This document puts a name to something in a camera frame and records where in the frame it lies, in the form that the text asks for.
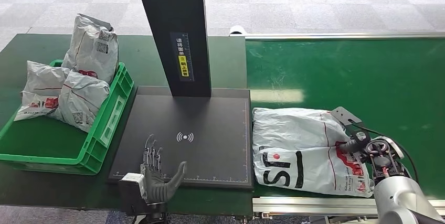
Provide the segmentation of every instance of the sf express package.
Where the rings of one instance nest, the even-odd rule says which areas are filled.
[[[105,81],[71,71],[63,84],[59,107],[48,116],[89,132],[109,93]]]
[[[101,20],[78,14],[62,67],[111,84],[118,62],[118,36],[113,27]]]
[[[253,162],[258,183],[314,193],[372,196],[372,182],[357,154],[336,146],[349,141],[328,111],[253,110]]]
[[[22,91],[22,106],[14,121],[36,118],[54,111],[59,105],[59,97],[49,97]]]
[[[68,76],[68,68],[51,67],[27,61],[27,82],[22,91],[22,106],[14,121],[35,118],[54,111],[62,85]]]
[[[27,61],[28,79],[23,91],[43,96],[58,96],[70,70]]]

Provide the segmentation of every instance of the white plastic mailer bag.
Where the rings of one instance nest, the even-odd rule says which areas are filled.
[[[118,66],[118,36],[109,23],[78,14],[62,67],[111,84]]]
[[[59,96],[59,107],[48,116],[89,132],[110,93],[105,81],[71,71]]]
[[[253,109],[253,149],[260,146],[300,150],[335,146],[349,137],[326,110]]]
[[[253,156],[258,183],[314,193],[370,197],[372,182],[329,111],[253,110]]]
[[[366,166],[336,147],[264,148],[253,162],[258,183],[314,193],[372,196]]]
[[[58,96],[50,97],[22,91],[22,106],[17,111],[14,121],[46,115],[57,108],[58,100]]]
[[[28,80],[23,91],[43,96],[58,96],[70,70],[27,61]]]

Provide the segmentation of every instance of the gray carpet floor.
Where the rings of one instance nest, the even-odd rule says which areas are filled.
[[[0,0],[0,50],[17,33],[70,34],[76,13],[111,22],[118,35],[149,35],[141,0]],[[445,0],[206,0],[208,34],[406,33],[445,31]],[[252,223],[299,223],[274,217]],[[116,211],[0,206],[0,224],[131,223]],[[236,223],[230,217],[174,215],[172,223]]]

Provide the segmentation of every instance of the black platform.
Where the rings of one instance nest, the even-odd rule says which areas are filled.
[[[250,92],[212,89],[211,98],[173,97],[139,86],[109,179],[139,173],[150,134],[162,147],[166,181],[187,161],[184,185],[252,188]]]

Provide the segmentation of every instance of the green crate handle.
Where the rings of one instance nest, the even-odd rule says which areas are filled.
[[[113,138],[114,130],[116,129],[116,124],[119,122],[119,115],[122,113],[124,108],[125,99],[121,96],[118,96],[116,103],[114,104],[113,111],[111,112],[110,119],[105,127],[105,130],[100,137],[100,140],[105,146],[108,146],[108,143]]]

